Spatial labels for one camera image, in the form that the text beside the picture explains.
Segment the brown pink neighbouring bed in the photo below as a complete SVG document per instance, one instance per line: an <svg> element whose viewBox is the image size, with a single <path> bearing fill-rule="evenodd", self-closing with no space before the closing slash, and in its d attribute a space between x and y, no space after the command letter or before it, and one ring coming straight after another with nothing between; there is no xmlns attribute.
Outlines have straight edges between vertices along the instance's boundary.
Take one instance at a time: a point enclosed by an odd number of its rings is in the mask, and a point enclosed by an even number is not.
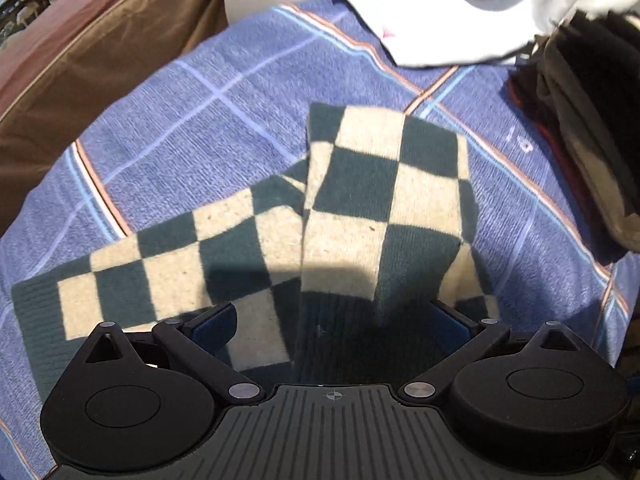
<svg viewBox="0 0 640 480"><path fill-rule="evenodd" d="M58 0L1 53L1 226L85 128L228 25L224 0Z"/></svg>

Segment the dark folded clothes stack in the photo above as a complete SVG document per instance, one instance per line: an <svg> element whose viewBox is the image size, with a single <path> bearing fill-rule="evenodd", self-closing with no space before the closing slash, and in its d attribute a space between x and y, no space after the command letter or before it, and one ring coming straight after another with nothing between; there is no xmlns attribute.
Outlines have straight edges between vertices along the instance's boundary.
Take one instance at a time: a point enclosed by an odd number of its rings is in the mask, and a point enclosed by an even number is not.
<svg viewBox="0 0 640 480"><path fill-rule="evenodd" d="M510 76L610 263L639 249L639 15L578 11Z"/></svg>

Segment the blue plaid bed sheet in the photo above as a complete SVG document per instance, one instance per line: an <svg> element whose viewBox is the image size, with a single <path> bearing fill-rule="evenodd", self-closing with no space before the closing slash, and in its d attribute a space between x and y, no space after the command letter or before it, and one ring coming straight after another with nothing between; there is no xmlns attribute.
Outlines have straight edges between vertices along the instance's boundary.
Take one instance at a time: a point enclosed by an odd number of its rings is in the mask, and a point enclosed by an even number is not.
<svg viewBox="0 0 640 480"><path fill-rule="evenodd" d="M382 106L462 133L480 203L475 245L500 312L529 330L562 318L608 360L623 348L639 259L593 257L546 139L510 99L506 66L408 70L340 0L258 13L111 105L30 192L1 240L1 474L52 468L12 286L219 200L304 154L313 102Z"/></svg>

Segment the green cream checkered sweater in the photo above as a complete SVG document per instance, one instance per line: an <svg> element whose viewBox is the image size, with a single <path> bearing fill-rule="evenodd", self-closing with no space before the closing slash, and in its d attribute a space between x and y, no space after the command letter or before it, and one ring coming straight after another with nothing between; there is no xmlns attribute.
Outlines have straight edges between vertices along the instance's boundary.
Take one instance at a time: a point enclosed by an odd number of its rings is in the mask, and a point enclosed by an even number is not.
<svg viewBox="0 0 640 480"><path fill-rule="evenodd" d="M137 330L230 302L236 332L201 344L270 388L400 384L448 351L431 301L497 313L463 136L320 103L307 133L307 155L282 174L16 284L39 393L103 321Z"/></svg>

